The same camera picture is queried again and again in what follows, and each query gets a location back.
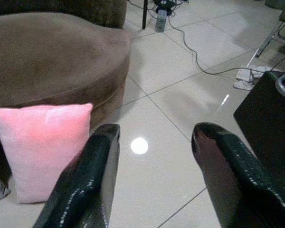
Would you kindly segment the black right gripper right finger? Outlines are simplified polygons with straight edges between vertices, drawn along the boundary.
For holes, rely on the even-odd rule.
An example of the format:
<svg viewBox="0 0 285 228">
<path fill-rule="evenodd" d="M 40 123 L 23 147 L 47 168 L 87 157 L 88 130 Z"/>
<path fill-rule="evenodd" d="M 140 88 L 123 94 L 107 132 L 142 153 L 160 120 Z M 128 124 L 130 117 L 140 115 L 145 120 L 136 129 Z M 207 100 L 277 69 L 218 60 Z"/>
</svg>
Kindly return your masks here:
<svg viewBox="0 0 285 228">
<path fill-rule="evenodd" d="M 197 123 L 191 147 L 221 227 L 285 228 L 285 190 L 237 135 Z"/>
</svg>

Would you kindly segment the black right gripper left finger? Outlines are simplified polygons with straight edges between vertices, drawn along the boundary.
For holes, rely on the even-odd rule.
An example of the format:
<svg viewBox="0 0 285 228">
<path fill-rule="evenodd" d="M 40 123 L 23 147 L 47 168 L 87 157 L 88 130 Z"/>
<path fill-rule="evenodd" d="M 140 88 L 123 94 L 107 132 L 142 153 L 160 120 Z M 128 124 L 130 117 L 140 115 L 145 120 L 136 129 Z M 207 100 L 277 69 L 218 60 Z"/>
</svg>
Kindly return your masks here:
<svg viewBox="0 0 285 228">
<path fill-rule="evenodd" d="M 60 174 L 35 228 L 107 228 L 120 153 L 120 126 L 104 124 Z"/>
</svg>

